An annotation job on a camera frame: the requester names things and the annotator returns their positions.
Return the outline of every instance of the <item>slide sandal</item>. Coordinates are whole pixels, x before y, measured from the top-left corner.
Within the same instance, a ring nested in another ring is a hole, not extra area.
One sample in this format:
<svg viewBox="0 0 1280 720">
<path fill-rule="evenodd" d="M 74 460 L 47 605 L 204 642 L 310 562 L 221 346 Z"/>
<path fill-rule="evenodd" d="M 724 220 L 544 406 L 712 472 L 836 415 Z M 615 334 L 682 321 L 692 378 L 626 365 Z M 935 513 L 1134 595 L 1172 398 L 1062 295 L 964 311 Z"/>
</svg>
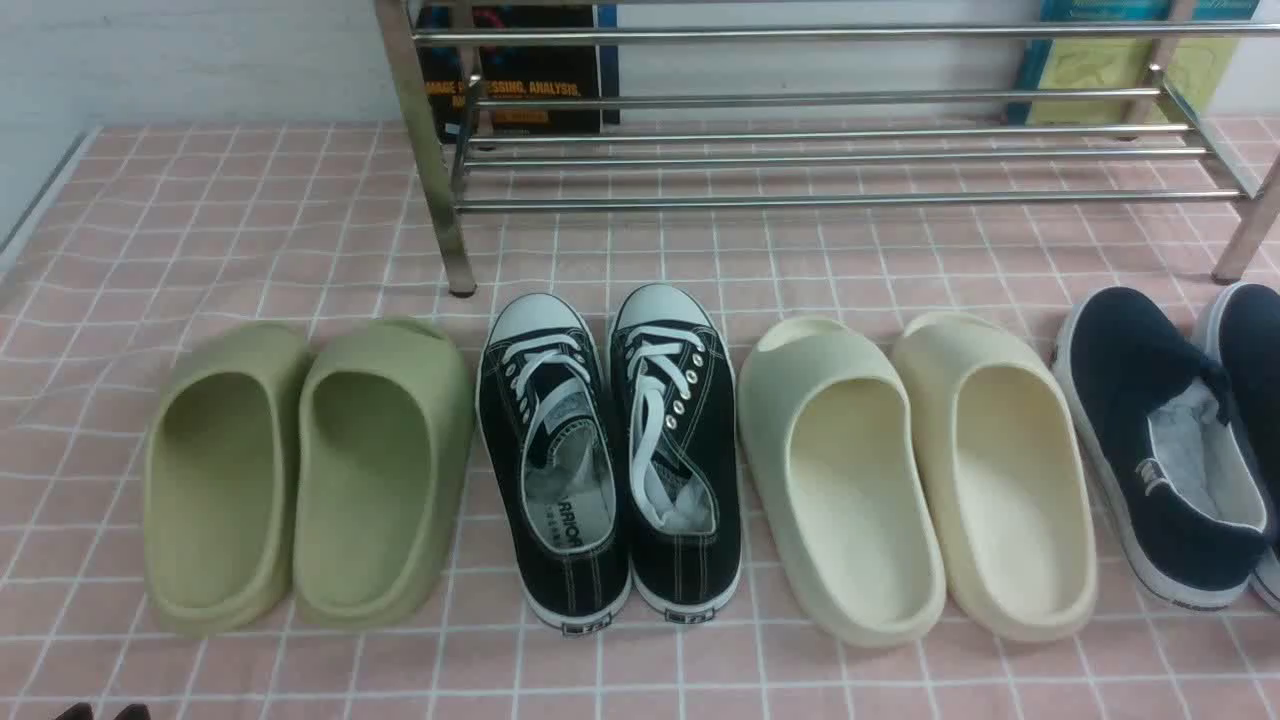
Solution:
<svg viewBox="0 0 1280 720">
<path fill-rule="evenodd" d="M 252 323 L 174 369 L 147 433 L 142 501 L 147 594 L 166 629 L 238 628 L 288 592 L 308 363 L 301 334 Z"/>
<path fill-rule="evenodd" d="M 1097 555 L 1062 391 L 1036 352 L 964 313 L 931 313 L 893 346 L 920 474 L 960 607 L 1043 642 L 1088 621 Z"/>
<path fill-rule="evenodd" d="M 800 606 L 855 646 L 924 635 L 946 582 L 884 354 L 835 320 L 785 320 L 742 368 L 739 427 Z"/>
<path fill-rule="evenodd" d="M 320 352 L 300 414 L 300 612 L 348 629 L 411 615 L 462 496 L 475 425 L 462 355 L 426 323 L 375 320 Z"/>
</svg>

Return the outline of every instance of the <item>green slide sandal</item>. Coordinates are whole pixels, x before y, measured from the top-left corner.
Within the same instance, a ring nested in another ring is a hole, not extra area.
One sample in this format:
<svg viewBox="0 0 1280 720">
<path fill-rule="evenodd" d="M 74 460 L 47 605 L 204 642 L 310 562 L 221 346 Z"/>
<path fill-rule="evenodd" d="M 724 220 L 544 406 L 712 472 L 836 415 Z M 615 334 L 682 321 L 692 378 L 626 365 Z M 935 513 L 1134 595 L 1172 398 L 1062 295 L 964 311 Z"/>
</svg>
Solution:
<svg viewBox="0 0 1280 720">
<path fill-rule="evenodd" d="M 174 369 L 147 437 L 147 594 L 168 629 L 243 625 L 289 588 L 298 393 L 310 354 L 285 325 L 214 338 Z"/>
<path fill-rule="evenodd" d="M 475 418 L 444 333 L 376 320 L 334 340 L 301 404 L 298 611 L 348 629 L 412 614 L 444 565 Z"/>
</svg>

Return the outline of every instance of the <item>book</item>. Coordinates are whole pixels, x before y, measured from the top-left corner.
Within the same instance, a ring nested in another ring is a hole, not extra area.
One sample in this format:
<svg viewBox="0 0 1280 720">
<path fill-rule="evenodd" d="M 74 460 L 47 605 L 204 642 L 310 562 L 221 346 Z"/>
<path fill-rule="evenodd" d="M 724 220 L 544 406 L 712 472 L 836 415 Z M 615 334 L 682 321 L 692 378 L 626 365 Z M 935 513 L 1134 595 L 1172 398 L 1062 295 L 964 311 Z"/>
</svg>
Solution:
<svg viewBox="0 0 1280 720">
<path fill-rule="evenodd" d="M 426 6 L 420 28 L 452 27 L 452 10 Z M 593 5 L 475 6 L 476 28 L 595 27 Z M 600 68 L 595 47 L 480 47 L 480 69 L 489 97 L 600 96 Z M 420 47 L 419 61 L 442 142 L 453 142 L 466 105 L 466 78 L 454 47 Z M 494 110 L 495 135 L 590 135 L 600 132 L 599 110 Z"/>
<path fill-rule="evenodd" d="M 1170 0 L 1042 0 L 1043 22 L 1162 20 Z M 1258 0 L 1199 0 L 1193 19 L 1247 20 Z M 1137 87 L 1151 56 L 1149 40 L 1033 40 L 1027 44 L 1014 87 L 1065 90 Z M 1236 38 L 1183 38 L 1166 69 L 1174 87 L 1197 110 L 1203 110 L 1217 90 L 1235 54 Z M 1124 120 L 1126 101 L 1038 101 L 1009 105 L 1010 124 L 1106 124 Z M 1164 115 L 1152 109 L 1152 122 Z"/>
</svg>

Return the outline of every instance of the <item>metal shoe rack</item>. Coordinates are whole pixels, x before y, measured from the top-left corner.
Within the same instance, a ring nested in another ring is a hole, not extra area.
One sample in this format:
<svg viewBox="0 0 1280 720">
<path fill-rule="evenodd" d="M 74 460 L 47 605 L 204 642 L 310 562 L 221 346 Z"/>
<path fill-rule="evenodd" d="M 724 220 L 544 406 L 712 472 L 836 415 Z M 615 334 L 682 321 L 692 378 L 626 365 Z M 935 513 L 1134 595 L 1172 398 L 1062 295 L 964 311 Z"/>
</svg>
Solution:
<svg viewBox="0 0 1280 720">
<path fill-rule="evenodd" d="M 554 4 L 549 0 L 515 0 L 516 4 Z M 387 47 L 401 110 L 408 128 L 419 177 L 435 228 L 449 292 L 466 297 L 475 292 L 475 277 L 467 260 L 458 217 L 463 213 L 585 213 L 646 210 L 716 210 L 771 208 L 877 208 L 979 204 L 1046 202 L 1231 202 L 1240 224 L 1228 243 L 1213 279 L 1220 283 L 1240 278 L 1253 259 L 1276 217 L 1280 215 L 1280 160 L 1261 184 L 1252 182 L 1226 159 L 1204 132 L 1196 111 L 1165 73 L 1179 38 L 1183 37 L 1272 37 L 1280 23 L 1192 22 L 1197 0 L 1175 0 L 1166 22 L 1038 23 L 1023 26 L 986 24 L 908 24 L 856 27 L 678 27 L 678 28 L 562 28 L 562 29 L 475 29 L 467 0 L 454 0 L 456 18 L 449 29 L 415 31 L 404 0 L 374 0 L 379 27 Z M 1025 40 L 1025 38 L 1149 38 L 1152 51 L 1144 82 L 1123 90 L 948 90 L 948 91 L 873 91 L 808 95 L 698 95 L 644 96 L 603 100 L 585 99 L 490 99 L 484 94 L 476 49 L 480 46 L 600 46 L 625 44 L 685 42 L 794 42 L 847 41 L 893 42 L 909 40 Z M 466 105 L 454 146 L 452 169 L 445 165 L 444 149 L 436 140 L 426 78 L 419 63 L 419 46 L 457 47 L 468 77 Z M 481 117 L 492 110 L 603 110 L 675 108 L 805 108 L 818 105 L 895 105 L 920 102 L 1020 102 L 1034 100 L 1125 100 L 1129 105 L 1123 124 L 1071 127 L 973 127 L 938 129 L 879 129 L 833 132 L 739 132 L 681 135 L 600 135 L 494 137 L 485 135 Z M 1158 106 L 1167 122 L 1148 124 L 1152 106 Z M 1143 146 L 1119 142 L 1146 136 L 1175 136 L 1180 146 Z M 938 150 L 859 154 L 721 155 L 696 158 L 636 158 L 562 155 L 552 158 L 516 156 L 512 151 L 530 147 L 577 149 L 600 145 L 727 143 L 727 142 L 803 142 L 803 141 L 895 141 L 920 138 L 1000 138 L 1037 140 L 1043 137 L 1110 137 L 1117 142 L 1087 147 L 1052 149 L 1028 146 L 984 150 Z M 476 146 L 494 149 L 477 156 Z M 1097 191 L 1002 191 L 956 193 L 895 193 L 773 197 L 622 197 L 554 200 L 474 200 L 466 196 L 467 174 L 502 170 L 659 170 L 659 169 L 754 169 L 762 167 L 856 167 L 872 164 L 974 163 L 974 161 L 1068 161 L 1068 160 L 1199 160 L 1215 183 L 1211 190 L 1097 190 Z"/>
</svg>

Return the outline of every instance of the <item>pink tile floor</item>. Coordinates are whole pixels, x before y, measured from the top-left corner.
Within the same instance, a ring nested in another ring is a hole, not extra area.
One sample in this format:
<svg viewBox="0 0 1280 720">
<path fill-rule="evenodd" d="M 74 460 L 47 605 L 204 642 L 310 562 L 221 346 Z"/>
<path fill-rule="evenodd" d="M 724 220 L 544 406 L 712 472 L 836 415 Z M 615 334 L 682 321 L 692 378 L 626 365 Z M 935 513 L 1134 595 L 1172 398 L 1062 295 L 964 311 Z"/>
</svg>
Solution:
<svg viewBox="0 0 1280 720">
<path fill-rule="evenodd" d="M 1280 118 L 1217 126 L 1254 174 L 1280 146 Z M 1235 223 L 1207 205 L 481 217 L 467 219 L 481 288 L 457 300 L 411 165 L 398 126 L 93 140 L 0 286 L 0 712 L 44 720 L 90 700 L 109 712 L 145 701 L 159 720 L 1276 717 L 1280 618 L 1252 596 L 1215 616 L 1147 601 L 1102 515 L 1101 597 L 1078 638 L 1016 647 L 952 609 L 922 643 L 874 653 L 804 619 L 748 477 L 748 582 L 719 619 L 672 628 L 634 597 L 603 634 L 562 639 L 522 605 L 479 443 L 449 569 L 411 621 L 337 633 L 284 603 L 206 642 L 159 632 L 141 580 L 140 441 L 174 357 L 237 323 L 288 320 L 323 342 L 374 315 L 422 315 L 474 359 L 520 293 L 552 290 L 603 331 L 631 287 L 666 278 L 713 311 L 739 360 L 790 314 L 888 342 L 952 306 L 1047 351 L 1069 305 L 1115 283 L 1188 325 L 1217 291 L 1207 272 Z M 1130 163 L 472 186 L 529 197 L 1204 182 L 1192 165 Z M 1280 243 L 1249 277 L 1275 284 L 1277 263 Z"/>
</svg>

